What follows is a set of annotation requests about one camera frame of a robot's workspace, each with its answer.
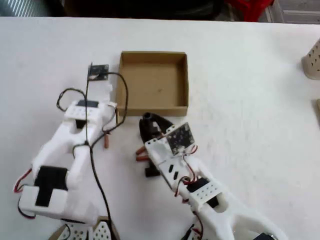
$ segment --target circuit board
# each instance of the circuit board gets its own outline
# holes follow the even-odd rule
[[[186,149],[195,142],[187,122],[166,135],[166,140],[173,155],[177,155],[181,150]]]

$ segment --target beige perforated object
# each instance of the beige perforated object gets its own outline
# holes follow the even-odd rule
[[[320,80],[320,39],[309,53],[302,58],[302,66],[308,78]]]

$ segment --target brown cardboard tray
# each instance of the brown cardboard tray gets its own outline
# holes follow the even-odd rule
[[[187,114],[188,64],[184,52],[123,51],[119,72],[128,86],[128,116],[145,112],[161,116]],[[118,78],[116,102],[121,116],[125,99],[125,86]]]

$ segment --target white tabletop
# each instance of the white tabletop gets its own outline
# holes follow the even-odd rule
[[[319,25],[0,18],[0,36],[2,239],[43,240],[61,225],[22,218],[12,186],[59,126],[60,92],[84,89],[91,61],[116,71],[124,50],[186,52],[189,110],[170,119],[189,122],[196,155],[247,206],[291,240],[319,238],[320,126],[312,102],[320,81],[306,78],[300,64]],[[138,122],[129,117],[108,150],[96,146],[97,173],[122,240],[178,240],[193,216],[161,177],[145,178],[145,164],[135,162]],[[103,215],[91,169],[86,175],[83,190]]]

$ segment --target black cable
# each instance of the black cable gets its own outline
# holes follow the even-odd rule
[[[22,216],[24,216],[26,219],[35,219],[35,218],[36,218],[36,215],[30,216],[30,215],[28,215],[28,214],[25,214],[23,211],[21,211],[20,206],[19,206],[20,199],[21,199],[21,197],[19,197],[18,205],[17,205],[19,213],[20,213]]]
[[[108,72],[107,74],[110,74],[110,75],[117,75],[121,78],[123,84],[124,84],[124,87],[125,87],[125,105],[124,105],[124,113],[123,113],[123,117],[122,117],[122,120],[117,124],[115,125],[114,127],[111,127],[110,129],[108,130],[104,130],[103,127],[102,127],[102,132],[103,134],[100,135],[93,143],[92,143],[92,148],[96,145],[96,143],[102,139],[105,134],[109,134],[111,131],[115,130],[116,128],[118,128],[120,125],[122,125],[125,120],[126,120],[126,117],[127,117],[127,112],[128,112],[128,101],[129,101],[129,90],[128,90],[128,85],[126,83],[126,80],[125,78],[118,72]]]
[[[87,107],[88,107],[88,89],[89,89],[89,82],[91,81],[95,81],[95,79],[89,79],[89,72],[90,72],[90,67],[89,67],[89,70],[88,70],[88,78],[87,78],[87,82],[86,82],[86,89],[85,89],[85,94],[83,91],[79,90],[79,89],[75,89],[75,88],[67,88],[65,89],[59,96],[58,100],[57,100],[57,103],[56,103],[56,106],[62,110],[62,111],[66,111],[66,109],[63,109],[60,107],[60,100],[61,98],[63,97],[64,93],[67,92],[67,91],[76,91],[76,92],[79,92],[83,95],[83,98],[84,98],[84,101],[85,101],[85,142],[83,144],[77,144],[75,146],[73,146],[72,148],[72,154],[73,154],[73,157],[75,157],[75,154],[74,154],[74,150],[76,147],[79,147],[79,146],[88,146],[89,147],[89,150],[90,150],[90,161],[91,161],[91,167],[92,167],[92,172],[93,172],[93,175],[94,175],[94,178],[95,178],[95,181],[96,181],[96,184],[101,192],[101,195],[103,197],[103,201],[104,201],[104,204],[105,204],[105,207],[106,207],[106,211],[107,211],[107,215],[108,215],[108,221],[106,221],[108,227],[109,227],[109,230],[110,230],[110,233],[111,233],[111,240],[115,238],[115,234],[113,232],[113,228],[112,228],[112,219],[111,219],[111,214],[110,214],[110,209],[109,209],[109,204],[108,204],[108,201],[107,201],[107,198],[106,198],[106,195],[105,195],[105,192],[100,184],[100,181],[99,181],[99,178],[98,178],[98,175],[97,175],[97,172],[96,172],[96,167],[95,167],[95,161],[94,161],[94,155],[93,155],[93,148],[94,146],[96,145],[96,143],[105,136],[105,134],[110,134],[111,131],[115,130],[116,128],[118,128],[120,125],[122,125],[125,120],[126,120],[126,116],[127,116],[127,112],[128,112],[128,101],[129,101],[129,91],[128,91],[128,86],[127,86],[127,83],[126,83],[126,80],[124,79],[124,77],[118,73],[118,72],[108,72],[107,75],[117,75],[121,78],[123,84],[124,84],[124,87],[125,87],[125,92],[126,92],[126,97],[125,97],[125,106],[124,106],[124,113],[123,113],[123,118],[121,120],[121,122],[119,122],[118,124],[116,124],[114,127],[111,127],[110,129],[107,129],[107,130],[104,130],[103,127],[102,127],[102,132],[103,134],[100,135],[95,141],[93,141],[93,143],[90,145],[89,142],[88,142],[88,111],[87,111]]]
[[[84,92],[80,89],[75,89],[73,87],[69,87],[67,89],[65,89],[63,92],[60,93],[59,97],[58,97],[58,100],[56,101],[56,107],[58,109],[60,109],[62,112],[65,112],[67,111],[67,109],[63,109],[61,106],[60,106],[60,100],[62,99],[62,97],[64,96],[64,94],[68,91],[75,91],[75,92],[78,92],[80,94],[82,94],[82,96],[84,97],[84,99],[86,99],[86,95],[84,94]]]
[[[62,240],[68,240],[68,238],[69,238],[69,237],[70,237],[70,235],[71,235],[70,227],[68,226],[68,224],[65,224],[65,226],[68,228],[68,230],[69,230],[69,234],[68,234],[68,236],[66,236],[66,238],[64,238],[64,239],[62,239]]]

